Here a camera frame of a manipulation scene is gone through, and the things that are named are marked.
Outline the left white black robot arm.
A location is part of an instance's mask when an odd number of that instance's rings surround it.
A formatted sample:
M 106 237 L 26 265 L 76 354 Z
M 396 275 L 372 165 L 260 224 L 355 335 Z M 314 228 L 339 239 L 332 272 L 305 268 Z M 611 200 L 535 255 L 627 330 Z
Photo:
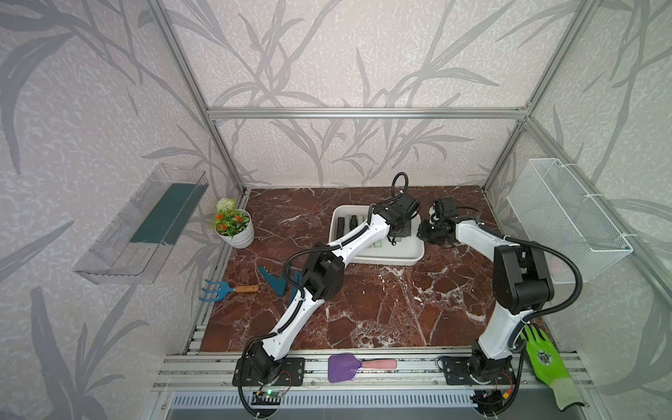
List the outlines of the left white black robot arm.
M 393 243 L 418 209 L 419 202 L 402 189 L 370 205 L 364 222 L 344 236 L 331 243 L 316 243 L 285 260 L 282 278 L 297 290 L 297 295 L 273 329 L 251 338 L 241 354 L 260 384 L 271 384 L 281 375 L 281 362 L 309 318 L 341 291 L 348 264 L 384 238 Z

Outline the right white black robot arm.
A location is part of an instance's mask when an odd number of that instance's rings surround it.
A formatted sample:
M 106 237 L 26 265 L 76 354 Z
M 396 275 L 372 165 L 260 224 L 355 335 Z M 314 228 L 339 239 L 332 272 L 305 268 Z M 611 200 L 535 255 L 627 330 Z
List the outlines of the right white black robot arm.
M 421 222 L 418 237 L 434 245 L 467 245 L 493 262 L 495 309 L 469 360 L 472 374 L 485 376 L 505 369 L 526 324 L 534 318 L 560 312 L 578 300 L 583 276 L 579 266 L 559 251 L 536 241 L 495 233 L 477 215 L 460 215 L 459 209 L 452 198 L 435 201 L 430 218 Z M 544 305 L 554 298 L 555 290 L 547 254 L 561 260 L 575 280 L 570 297 L 550 308 Z

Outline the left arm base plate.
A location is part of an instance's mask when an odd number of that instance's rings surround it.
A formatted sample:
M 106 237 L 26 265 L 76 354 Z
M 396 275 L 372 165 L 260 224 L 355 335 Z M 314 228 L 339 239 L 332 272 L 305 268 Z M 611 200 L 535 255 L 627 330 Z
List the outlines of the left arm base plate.
M 249 358 L 239 359 L 234 369 L 232 384 L 234 387 L 259 387 L 262 385 L 300 387 L 304 383 L 305 372 L 306 360 L 304 358 L 288 357 L 280 362 L 276 373 L 266 381 L 259 376 Z

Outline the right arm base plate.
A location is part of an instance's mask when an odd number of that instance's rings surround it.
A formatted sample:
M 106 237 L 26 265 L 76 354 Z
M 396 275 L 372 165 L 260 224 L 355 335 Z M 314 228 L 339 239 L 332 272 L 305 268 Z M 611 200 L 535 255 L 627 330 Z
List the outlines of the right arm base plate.
M 500 360 L 471 355 L 458 357 L 443 355 L 436 363 L 447 385 L 488 386 L 516 384 L 512 358 Z

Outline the white rectangular storage tray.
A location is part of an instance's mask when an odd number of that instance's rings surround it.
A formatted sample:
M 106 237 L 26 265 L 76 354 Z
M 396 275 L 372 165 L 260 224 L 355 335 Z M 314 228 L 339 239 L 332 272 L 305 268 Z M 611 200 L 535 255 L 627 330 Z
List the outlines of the white rectangular storage tray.
M 360 205 L 339 206 L 332 213 L 332 220 L 329 232 L 329 243 L 336 240 L 337 218 L 344 217 L 345 234 L 350 231 L 349 219 L 351 215 L 357 215 L 359 225 L 367 220 L 368 207 Z M 411 221 L 411 232 L 409 236 L 397 238 L 397 244 L 393 246 L 386 237 L 381 239 L 381 248 L 371 248 L 371 244 L 365 250 L 362 250 L 352 261 L 353 264 L 377 264 L 377 265 L 404 265 L 413 266 L 425 255 L 425 243 L 417 238 L 420 219 L 417 216 Z

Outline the dark teal pliers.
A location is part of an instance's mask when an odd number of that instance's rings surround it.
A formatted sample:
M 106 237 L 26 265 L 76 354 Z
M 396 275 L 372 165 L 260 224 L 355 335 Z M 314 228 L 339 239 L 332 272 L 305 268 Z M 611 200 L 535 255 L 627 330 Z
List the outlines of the dark teal pliers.
M 291 303 L 298 294 L 298 290 L 293 286 L 288 285 L 286 280 L 271 275 L 271 273 L 266 271 L 264 267 L 258 267 L 258 271 L 271 289 L 278 294 L 278 297 L 284 297 L 287 292 L 290 292 L 289 302 Z

